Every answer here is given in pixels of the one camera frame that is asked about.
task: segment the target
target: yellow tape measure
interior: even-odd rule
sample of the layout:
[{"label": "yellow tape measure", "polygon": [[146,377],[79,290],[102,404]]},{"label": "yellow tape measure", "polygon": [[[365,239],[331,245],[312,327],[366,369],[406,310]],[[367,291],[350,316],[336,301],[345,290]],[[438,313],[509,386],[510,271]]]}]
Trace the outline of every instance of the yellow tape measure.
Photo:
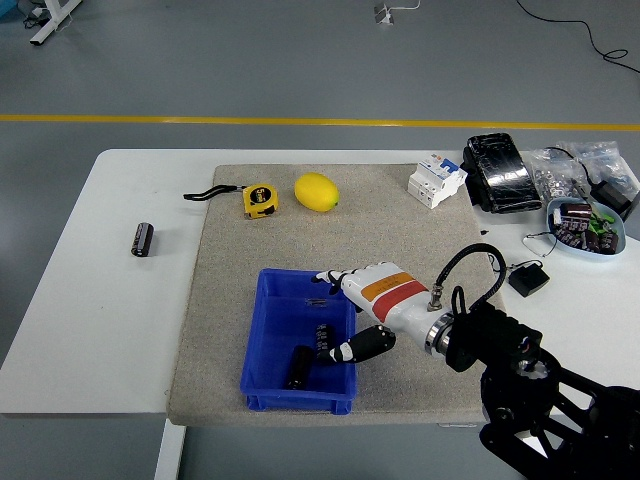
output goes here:
[{"label": "yellow tape measure", "polygon": [[244,216],[262,218],[278,209],[278,192],[272,185],[258,183],[242,190],[244,200]]}]

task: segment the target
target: lemon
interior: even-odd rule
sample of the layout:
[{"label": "lemon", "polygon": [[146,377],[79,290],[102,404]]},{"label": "lemon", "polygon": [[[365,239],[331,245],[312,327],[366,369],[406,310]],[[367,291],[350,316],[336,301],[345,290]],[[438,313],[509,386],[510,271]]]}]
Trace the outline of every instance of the lemon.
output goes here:
[{"label": "lemon", "polygon": [[315,172],[305,173],[298,178],[293,191],[302,205],[316,212],[328,212],[340,200],[336,184]]}]

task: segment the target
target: blue plastic bin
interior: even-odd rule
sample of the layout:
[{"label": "blue plastic bin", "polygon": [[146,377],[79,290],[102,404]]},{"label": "blue plastic bin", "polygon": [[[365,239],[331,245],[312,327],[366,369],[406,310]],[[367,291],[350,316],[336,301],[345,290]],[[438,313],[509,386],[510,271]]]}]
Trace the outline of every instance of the blue plastic bin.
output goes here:
[{"label": "blue plastic bin", "polygon": [[12,8],[16,8],[18,2],[16,0],[0,0],[0,17]]},{"label": "blue plastic bin", "polygon": [[336,343],[355,334],[356,313],[342,292],[329,295],[329,285],[312,283],[318,272],[265,269],[258,275],[256,302],[240,390],[251,410],[271,408],[351,412],[356,396],[354,364],[314,363],[306,390],[287,390],[293,350],[315,349],[316,326],[335,329]]}]

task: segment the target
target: yellow floor line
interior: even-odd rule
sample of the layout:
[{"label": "yellow floor line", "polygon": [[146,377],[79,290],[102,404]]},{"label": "yellow floor line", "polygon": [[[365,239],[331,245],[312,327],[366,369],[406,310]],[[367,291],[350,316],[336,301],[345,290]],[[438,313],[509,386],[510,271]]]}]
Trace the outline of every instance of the yellow floor line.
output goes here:
[{"label": "yellow floor line", "polygon": [[289,125],[340,127],[493,128],[516,130],[597,130],[640,132],[640,124],[492,122],[471,120],[400,120],[356,118],[177,117],[139,115],[25,115],[0,114],[0,122],[148,123],[201,125]]}]

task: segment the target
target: small black box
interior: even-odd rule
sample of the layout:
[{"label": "small black box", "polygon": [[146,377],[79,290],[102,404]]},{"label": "small black box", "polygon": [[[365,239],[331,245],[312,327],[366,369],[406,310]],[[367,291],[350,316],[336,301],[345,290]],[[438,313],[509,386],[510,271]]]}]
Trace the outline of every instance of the small black box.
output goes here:
[{"label": "small black box", "polygon": [[549,276],[542,271],[540,265],[534,263],[527,267],[520,267],[509,275],[509,285],[520,295],[528,297],[540,290],[549,281]]}]

